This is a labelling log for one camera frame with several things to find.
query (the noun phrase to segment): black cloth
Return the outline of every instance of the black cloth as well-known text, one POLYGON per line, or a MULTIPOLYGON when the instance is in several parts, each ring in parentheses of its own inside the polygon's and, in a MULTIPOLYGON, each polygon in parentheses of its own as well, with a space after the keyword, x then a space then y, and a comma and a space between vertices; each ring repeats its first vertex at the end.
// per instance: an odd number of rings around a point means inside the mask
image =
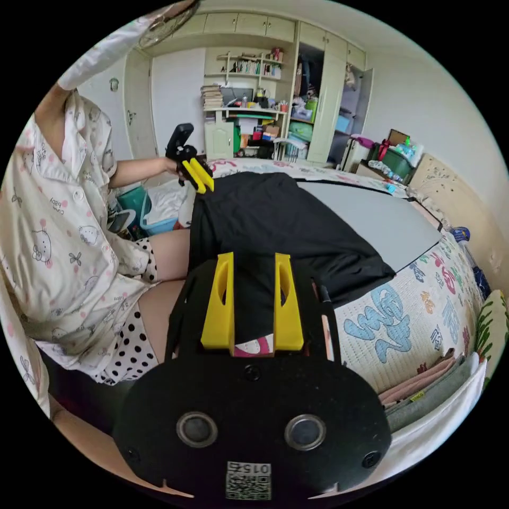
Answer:
POLYGON ((236 344, 273 332, 277 252, 310 268, 335 308, 395 276, 370 244, 286 173, 216 179, 214 192, 196 196, 190 237, 190 271, 220 253, 235 254, 236 344))

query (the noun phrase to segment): hand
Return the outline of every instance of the hand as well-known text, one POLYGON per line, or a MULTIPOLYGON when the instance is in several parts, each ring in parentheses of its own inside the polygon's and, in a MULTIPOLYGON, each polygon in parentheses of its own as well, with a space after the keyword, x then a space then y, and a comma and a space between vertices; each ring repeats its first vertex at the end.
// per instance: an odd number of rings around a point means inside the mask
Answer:
POLYGON ((173 159, 169 159, 167 157, 161 157, 161 173, 164 173, 167 171, 168 173, 172 175, 176 175, 179 177, 179 170, 178 170, 178 163, 174 161, 173 159))

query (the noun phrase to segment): pillow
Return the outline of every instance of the pillow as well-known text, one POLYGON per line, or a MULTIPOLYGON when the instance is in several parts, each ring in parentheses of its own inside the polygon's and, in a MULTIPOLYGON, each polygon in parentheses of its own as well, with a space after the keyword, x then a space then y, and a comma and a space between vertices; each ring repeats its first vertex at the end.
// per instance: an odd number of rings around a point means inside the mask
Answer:
POLYGON ((494 290, 479 312, 476 332, 476 352, 480 362, 486 359, 484 387, 492 377, 509 339, 509 312, 501 290, 494 290))

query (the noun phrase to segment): black and white polka dot shorts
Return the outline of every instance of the black and white polka dot shorts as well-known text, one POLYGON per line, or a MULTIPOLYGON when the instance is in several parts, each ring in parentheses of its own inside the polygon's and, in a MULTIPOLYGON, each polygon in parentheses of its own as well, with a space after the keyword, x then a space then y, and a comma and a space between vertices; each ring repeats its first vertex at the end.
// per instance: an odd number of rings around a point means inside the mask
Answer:
MULTIPOLYGON (((148 283, 157 282, 157 265, 148 239, 137 242, 149 253, 147 270, 142 279, 148 283)), ((115 350, 108 366, 95 376, 97 382, 115 385, 125 380, 137 380, 158 365, 154 350, 147 338, 142 314, 136 303, 117 336, 115 350)))

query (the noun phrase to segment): pink towel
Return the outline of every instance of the pink towel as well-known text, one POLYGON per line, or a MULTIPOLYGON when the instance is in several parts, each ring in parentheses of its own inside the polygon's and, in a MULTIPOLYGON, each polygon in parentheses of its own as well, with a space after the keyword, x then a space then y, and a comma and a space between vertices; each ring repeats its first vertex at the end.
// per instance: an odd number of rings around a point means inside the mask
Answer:
POLYGON ((429 370, 417 376, 413 376, 392 389, 381 393, 379 395, 380 402, 387 408, 397 401, 410 397, 412 394, 424 389, 442 376, 454 364, 454 361, 454 348, 451 348, 443 357, 438 359, 429 370))

